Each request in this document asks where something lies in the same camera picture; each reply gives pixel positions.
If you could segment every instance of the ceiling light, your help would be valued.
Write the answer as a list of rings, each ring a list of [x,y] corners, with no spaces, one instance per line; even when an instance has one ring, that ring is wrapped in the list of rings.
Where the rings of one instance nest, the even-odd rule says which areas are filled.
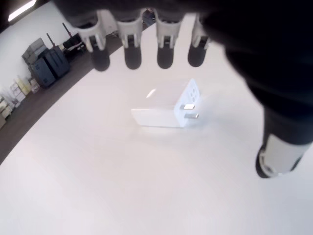
[[[27,9],[31,8],[33,5],[35,5],[36,0],[32,0],[29,3],[26,3],[24,6],[17,9],[15,12],[11,13],[9,15],[9,21],[13,20],[15,17],[26,11]]]

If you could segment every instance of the black fingertip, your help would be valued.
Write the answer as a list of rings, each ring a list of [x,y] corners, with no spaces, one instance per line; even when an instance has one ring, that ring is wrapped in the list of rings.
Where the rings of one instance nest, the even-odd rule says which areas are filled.
[[[199,67],[204,62],[206,49],[190,45],[188,53],[188,62],[193,67]]]
[[[256,161],[255,161],[255,169],[256,169],[256,173],[262,178],[262,179],[268,179],[269,177],[262,171],[261,165],[260,165],[260,153],[261,150],[263,150],[263,146],[260,148],[258,155],[256,157]]]
[[[174,58],[174,49],[158,48],[157,50],[157,63],[162,69],[171,67]]]
[[[93,53],[91,53],[91,61],[97,71],[107,70],[110,66],[110,57],[108,50],[98,50],[94,48]]]
[[[125,63],[131,70],[138,69],[141,65],[140,47],[129,47],[124,49]]]

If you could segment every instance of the dark carpet floor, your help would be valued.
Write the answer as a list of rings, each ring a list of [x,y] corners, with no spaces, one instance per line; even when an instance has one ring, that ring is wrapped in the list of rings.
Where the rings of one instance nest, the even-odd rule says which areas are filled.
[[[112,54],[122,46],[119,38],[107,36],[107,48]],[[21,105],[7,118],[0,129],[0,164],[40,117],[72,86],[93,69],[90,54],[84,53],[71,62],[70,71],[48,89],[30,93]]]

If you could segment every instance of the white wall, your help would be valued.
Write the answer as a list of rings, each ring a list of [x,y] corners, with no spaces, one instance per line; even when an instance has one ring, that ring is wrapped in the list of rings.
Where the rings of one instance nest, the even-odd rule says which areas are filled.
[[[105,21],[107,33],[116,30],[109,13]],[[8,88],[17,75],[21,78],[30,76],[22,55],[35,40],[41,37],[45,45],[51,48],[52,44],[46,33],[56,45],[62,44],[69,38],[62,23],[67,26],[72,35],[77,33],[77,30],[71,27],[55,5],[49,2],[0,34],[0,89],[1,87]]]

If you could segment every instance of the fluorescent light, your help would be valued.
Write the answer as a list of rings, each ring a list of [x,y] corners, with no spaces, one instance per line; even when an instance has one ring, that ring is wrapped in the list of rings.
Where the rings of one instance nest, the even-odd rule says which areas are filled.
[[[156,91],[155,89],[151,90],[151,91],[149,92],[149,94],[147,95],[146,98],[149,98],[150,96],[152,96],[152,94],[153,94],[155,91]]]
[[[33,5],[35,5],[36,0],[32,0],[29,3],[26,3],[24,6],[17,9],[15,12],[11,13],[9,15],[9,21],[13,20],[15,17],[26,11],[27,9],[31,8]]]

